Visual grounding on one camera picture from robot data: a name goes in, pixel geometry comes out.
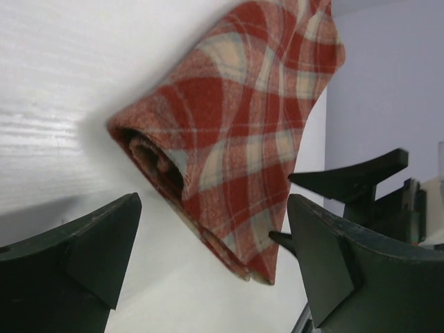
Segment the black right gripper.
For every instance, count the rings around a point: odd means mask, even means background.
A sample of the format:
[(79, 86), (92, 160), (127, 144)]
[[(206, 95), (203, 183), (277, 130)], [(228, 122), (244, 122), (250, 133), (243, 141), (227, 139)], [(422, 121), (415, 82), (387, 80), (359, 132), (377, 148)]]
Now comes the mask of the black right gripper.
[(407, 168), (409, 153), (397, 148), (372, 160), (327, 171), (292, 173), (291, 183), (345, 204), (343, 218), (386, 237), (418, 245), (425, 240), (427, 193), (409, 178), (375, 199), (376, 186)]

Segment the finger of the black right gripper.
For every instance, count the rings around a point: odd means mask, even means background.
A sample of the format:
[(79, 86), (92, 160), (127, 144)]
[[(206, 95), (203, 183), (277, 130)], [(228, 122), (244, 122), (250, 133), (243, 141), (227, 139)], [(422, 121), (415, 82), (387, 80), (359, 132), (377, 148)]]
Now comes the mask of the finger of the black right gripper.
[(270, 239), (276, 244), (288, 250), (292, 255), (295, 255), (295, 248), (293, 244), (292, 235), (289, 233), (270, 231), (268, 233)]

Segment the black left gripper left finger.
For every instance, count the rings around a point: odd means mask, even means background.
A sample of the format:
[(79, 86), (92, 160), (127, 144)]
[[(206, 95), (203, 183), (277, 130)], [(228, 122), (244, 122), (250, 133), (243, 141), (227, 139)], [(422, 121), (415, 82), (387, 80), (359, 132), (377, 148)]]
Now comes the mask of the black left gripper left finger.
[(104, 332), (117, 307), (142, 202), (126, 194), (1, 247), (2, 332)]

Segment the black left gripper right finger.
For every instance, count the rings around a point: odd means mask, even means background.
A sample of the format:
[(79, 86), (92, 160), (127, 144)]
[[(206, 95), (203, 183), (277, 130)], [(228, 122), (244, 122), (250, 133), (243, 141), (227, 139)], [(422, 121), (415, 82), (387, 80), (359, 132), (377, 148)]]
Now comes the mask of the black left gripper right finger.
[(443, 331), (441, 251), (385, 237), (300, 194), (287, 210), (315, 328)]

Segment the red plaid skirt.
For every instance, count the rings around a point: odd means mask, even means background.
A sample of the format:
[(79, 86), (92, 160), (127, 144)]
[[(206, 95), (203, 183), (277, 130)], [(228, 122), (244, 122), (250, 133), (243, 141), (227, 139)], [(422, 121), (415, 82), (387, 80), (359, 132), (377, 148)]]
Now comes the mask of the red plaid skirt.
[(345, 61), (330, 1), (246, 1), (221, 18), (110, 136), (235, 275), (275, 282), (306, 121)]

